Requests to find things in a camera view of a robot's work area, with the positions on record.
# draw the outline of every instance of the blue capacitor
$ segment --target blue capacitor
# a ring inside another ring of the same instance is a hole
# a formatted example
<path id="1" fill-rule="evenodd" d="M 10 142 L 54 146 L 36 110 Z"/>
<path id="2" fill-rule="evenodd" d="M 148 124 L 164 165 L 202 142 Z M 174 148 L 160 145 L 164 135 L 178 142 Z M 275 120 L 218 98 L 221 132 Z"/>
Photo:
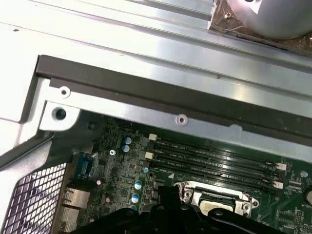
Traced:
<path id="1" fill-rule="evenodd" d="M 143 171 L 144 173 L 148 173 L 148 168 L 147 168 L 147 167 L 142 167 L 142 171 Z"/>
<path id="2" fill-rule="evenodd" d="M 136 190 L 140 190 L 141 188 L 142 188 L 142 181 L 137 180 L 137 181 L 135 182 L 135 189 L 136 189 Z"/>
<path id="3" fill-rule="evenodd" d="M 122 147 L 121 147 L 121 149 L 122 149 L 122 151 L 123 152 L 129 152 L 129 150 L 130 150 L 130 147 L 129 147 L 129 145 L 123 145 Z"/>
<path id="4" fill-rule="evenodd" d="M 132 139 L 130 137 L 126 137 L 123 142 L 125 142 L 125 144 L 130 145 L 132 142 Z"/>
<path id="5" fill-rule="evenodd" d="M 134 210 L 134 211 L 137 210 L 137 207 L 136 207 L 135 205 L 131 205 L 131 206 L 129 206 L 129 208 L 132 209 L 132 210 Z"/>
<path id="6" fill-rule="evenodd" d="M 132 194 L 132 197 L 131 197 L 131 201 L 133 203 L 138 203 L 138 199 L 139 199 L 139 195 L 138 194 Z"/>

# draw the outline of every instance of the metal mesh grille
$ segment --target metal mesh grille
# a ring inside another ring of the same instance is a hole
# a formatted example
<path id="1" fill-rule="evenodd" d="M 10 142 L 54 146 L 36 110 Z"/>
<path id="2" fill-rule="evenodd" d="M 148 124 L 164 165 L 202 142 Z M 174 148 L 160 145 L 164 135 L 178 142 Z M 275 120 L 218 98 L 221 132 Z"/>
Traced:
<path id="1" fill-rule="evenodd" d="M 56 212 L 66 163 L 32 173 L 14 190 L 4 234 L 48 234 Z"/>

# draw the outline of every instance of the green circuit board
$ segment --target green circuit board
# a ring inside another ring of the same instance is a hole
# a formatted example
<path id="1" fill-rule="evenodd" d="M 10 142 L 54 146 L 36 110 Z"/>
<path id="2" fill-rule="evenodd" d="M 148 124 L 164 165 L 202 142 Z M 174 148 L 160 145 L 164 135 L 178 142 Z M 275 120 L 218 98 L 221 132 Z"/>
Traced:
<path id="1" fill-rule="evenodd" d="M 197 181 L 257 199 L 250 218 L 258 222 L 288 234 L 312 233 L 312 207 L 303 198 L 312 186 L 309 163 L 114 118 L 85 157 L 93 160 L 87 180 L 103 183 L 80 210 L 79 226 L 123 207 L 141 211 L 156 202 L 159 185 Z"/>

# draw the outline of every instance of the motherboard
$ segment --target motherboard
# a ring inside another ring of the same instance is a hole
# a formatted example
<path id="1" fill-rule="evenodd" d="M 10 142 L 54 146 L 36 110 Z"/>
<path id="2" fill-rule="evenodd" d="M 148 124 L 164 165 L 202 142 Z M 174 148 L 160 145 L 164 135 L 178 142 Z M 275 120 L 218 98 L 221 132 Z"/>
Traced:
<path id="1" fill-rule="evenodd" d="M 115 210 L 143 211 L 159 186 L 203 214 L 221 207 L 287 234 L 312 233 L 312 165 L 303 161 L 107 118 L 74 180 L 90 189 L 78 226 Z"/>

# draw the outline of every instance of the screw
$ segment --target screw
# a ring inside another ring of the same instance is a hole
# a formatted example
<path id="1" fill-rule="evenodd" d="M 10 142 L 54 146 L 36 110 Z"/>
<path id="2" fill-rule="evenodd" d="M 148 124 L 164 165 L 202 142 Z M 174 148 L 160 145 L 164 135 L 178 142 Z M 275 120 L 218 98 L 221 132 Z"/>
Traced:
<path id="1" fill-rule="evenodd" d="M 184 114 L 180 114 L 175 118 L 175 122 L 177 125 L 184 126 L 187 124 L 188 118 Z"/>
<path id="2" fill-rule="evenodd" d="M 181 210 L 186 211 L 186 210 L 188 210 L 188 209 L 189 209 L 189 207 L 188 207 L 187 205 L 182 205 L 182 206 L 181 206 Z"/>
<path id="3" fill-rule="evenodd" d="M 109 151 L 109 154 L 113 156 L 113 155 L 116 154 L 116 151 L 115 151 L 115 150 L 110 150 L 110 151 Z"/>
<path id="4" fill-rule="evenodd" d="M 226 14 L 224 15 L 224 18 L 225 18 L 225 19 L 229 19 L 229 18 L 231 18 L 231 16 L 232 16 L 232 14 L 231 14 L 230 12 L 228 12 L 228 13 L 226 13 Z"/>
<path id="5" fill-rule="evenodd" d="M 309 174 L 306 171 L 302 171 L 302 172 L 300 172 L 300 175 L 303 178 L 307 178 Z"/>
<path id="6" fill-rule="evenodd" d="M 62 98 L 68 98 L 70 96 L 70 89 L 68 87 L 62 86 L 59 89 Z"/>
<path id="7" fill-rule="evenodd" d="M 190 196 L 191 196 L 191 193 L 190 193 L 190 192 L 186 192 L 186 193 L 185 193 L 185 196 L 186 196 L 186 197 L 190 197 Z"/>
<path id="8" fill-rule="evenodd" d="M 214 212 L 214 214 L 217 215 L 217 216 L 222 216 L 222 215 L 223 215 L 223 212 L 222 212 L 222 211 L 219 211 L 219 210 L 216 210 L 216 211 Z"/>

